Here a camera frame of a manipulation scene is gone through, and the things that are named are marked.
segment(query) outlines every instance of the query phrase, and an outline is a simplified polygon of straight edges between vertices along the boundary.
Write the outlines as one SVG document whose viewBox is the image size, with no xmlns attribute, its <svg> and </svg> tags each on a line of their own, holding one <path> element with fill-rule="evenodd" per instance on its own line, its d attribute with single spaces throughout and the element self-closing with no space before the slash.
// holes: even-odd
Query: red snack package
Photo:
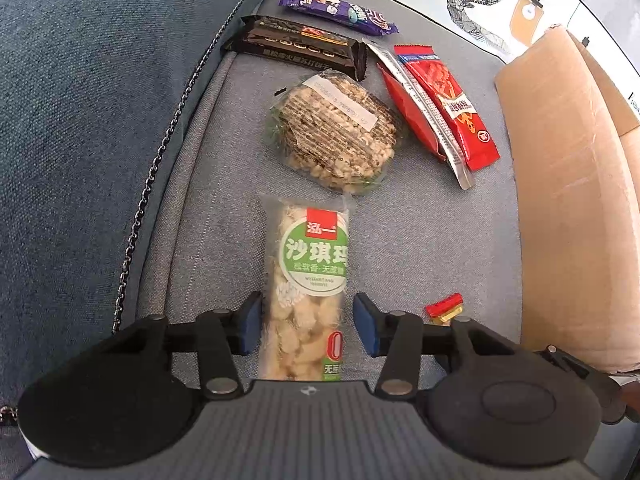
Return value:
<svg viewBox="0 0 640 480">
<path fill-rule="evenodd" d="M 478 112 L 433 49 L 423 45 L 396 45 L 394 50 L 449 124 L 469 169 L 480 170 L 498 160 L 498 150 Z"/>
<path fill-rule="evenodd" d="M 406 122 L 411 126 L 415 136 L 418 137 L 418 140 L 420 140 L 420 142 L 423 143 L 423 145 L 439 160 L 446 160 L 445 155 L 438 152 L 438 139 L 429 126 L 427 119 L 424 118 L 420 108 L 417 107 L 409 94 L 404 91 L 404 88 L 402 88 L 402 85 L 395 77 L 387 72 L 382 65 L 378 64 L 378 68 L 380 69 L 380 72 L 382 72 L 382 77 L 385 80 L 386 89 L 389 92 L 389 95 L 393 99 L 398 110 L 400 110 L 400 113 L 406 119 Z"/>
</svg>

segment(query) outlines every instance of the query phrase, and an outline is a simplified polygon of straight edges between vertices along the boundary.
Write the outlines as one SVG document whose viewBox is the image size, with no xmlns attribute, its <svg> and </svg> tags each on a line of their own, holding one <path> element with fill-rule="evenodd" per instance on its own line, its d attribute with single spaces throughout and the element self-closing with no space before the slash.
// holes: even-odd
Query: purple snack package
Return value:
<svg viewBox="0 0 640 480">
<path fill-rule="evenodd" d="M 369 36 L 384 36 L 398 31 L 379 12 L 341 0 L 280 0 L 279 5 L 346 25 Z"/>
</svg>

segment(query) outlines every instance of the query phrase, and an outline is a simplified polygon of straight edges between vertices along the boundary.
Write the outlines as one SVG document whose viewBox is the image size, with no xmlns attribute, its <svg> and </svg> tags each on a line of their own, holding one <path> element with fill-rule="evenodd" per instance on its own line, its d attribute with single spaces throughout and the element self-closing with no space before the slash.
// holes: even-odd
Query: packaged sachima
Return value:
<svg viewBox="0 0 640 480">
<path fill-rule="evenodd" d="M 349 215 L 263 197 L 268 213 L 260 378 L 338 381 Z"/>
<path fill-rule="evenodd" d="M 398 116 L 342 73 L 327 70 L 272 109 L 284 163 L 338 191 L 362 194 L 385 176 Z"/>
</svg>

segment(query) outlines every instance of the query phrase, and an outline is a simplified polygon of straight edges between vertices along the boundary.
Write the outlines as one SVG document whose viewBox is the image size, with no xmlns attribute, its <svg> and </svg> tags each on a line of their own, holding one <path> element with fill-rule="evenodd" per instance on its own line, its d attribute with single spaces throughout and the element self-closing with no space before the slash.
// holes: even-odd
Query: brown cardboard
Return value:
<svg viewBox="0 0 640 480">
<path fill-rule="evenodd" d="M 584 54 L 556 27 L 496 78 L 518 189 L 522 343 L 617 372 L 640 364 L 640 210 L 623 149 L 640 168 L 640 133 Z"/>
</svg>

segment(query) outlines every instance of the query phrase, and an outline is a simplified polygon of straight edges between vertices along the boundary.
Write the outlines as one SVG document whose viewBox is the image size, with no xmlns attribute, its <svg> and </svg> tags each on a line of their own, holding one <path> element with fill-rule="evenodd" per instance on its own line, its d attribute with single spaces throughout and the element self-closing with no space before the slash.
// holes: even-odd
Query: metal chain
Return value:
<svg viewBox="0 0 640 480">
<path fill-rule="evenodd" d="M 178 108 L 174 113 L 174 118 L 171 119 L 171 122 L 169 123 L 169 127 L 164 132 L 164 137 L 162 138 L 162 142 L 160 143 L 160 147 L 158 148 L 156 157 L 154 158 L 151 168 L 149 169 L 148 177 L 145 180 L 145 187 L 142 190 L 142 197 L 140 199 L 140 202 L 138 202 L 138 210 L 136 211 L 136 214 L 133 217 L 133 224 L 131 225 L 131 234 L 127 239 L 127 248 L 124 251 L 125 256 L 124 256 L 124 261 L 122 263 L 122 272 L 120 273 L 120 281 L 118 283 L 118 295 L 116 297 L 116 306 L 115 306 L 115 311 L 113 313 L 113 326 L 111 327 L 111 332 L 114 334 L 120 329 L 120 323 L 122 322 L 122 311 L 124 310 L 124 298 L 127 290 L 127 280 L 129 279 L 129 268 L 131 266 L 131 259 L 133 257 L 134 251 L 136 250 L 136 242 L 138 241 L 138 232 L 140 231 L 140 226 L 142 225 L 142 217 L 145 215 L 145 209 L 148 203 L 149 194 L 151 193 L 153 183 L 156 180 L 156 174 L 158 173 L 158 166 L 162 162 L 162 155 L 166 151 L 166 147 L 171 141 L 171 137 L 174 134 L 175 127 L 177 126 L 178 120 L 182 115 L 182 110 L 184 108 L 184 105 L 189 95 L 191 94 L 191 91 L 193 90 L 193 86 L 195 85 L 196 80 L 200 76 L 200 72 L 202 72 L 202 69 L 206 64 L 207 59 L 209 59 L 209 56 L 212 53 L 214 47 L 222 37 L 222 34 L 224 33 L 225 29 L 228 27 L 229 23 L 231 23 L 231 20 L 234 18 L 234 15 L 236 14 L 236 12 L 238 12 L 238 9 L 240 9 L 240 6 L 242 5 L 243 2 L 244 0 L 238 1 L 238 3 L 233 8 L 231 13 L 226 17 L 226 20 L 222 24 L 222 27 L 220 27 L 220 30 L 215 35 L 208 49 L 205 51 L 202 58 L 200 59 L 200 62 L 198 63 L 196 70 L 191 75 L 191 78 L 189 79 L 189 83 L 187 84 L 186 88 L 184 89 L 184 92 L 182 93 L 182 97 L 180 97 L 180 102 L 178 103 Z"/>
<path fill-rule="evenodd" d="M 18 410 L 11 406 L 0 406 L 0 426 L 16 426 Z"/>
</svg>

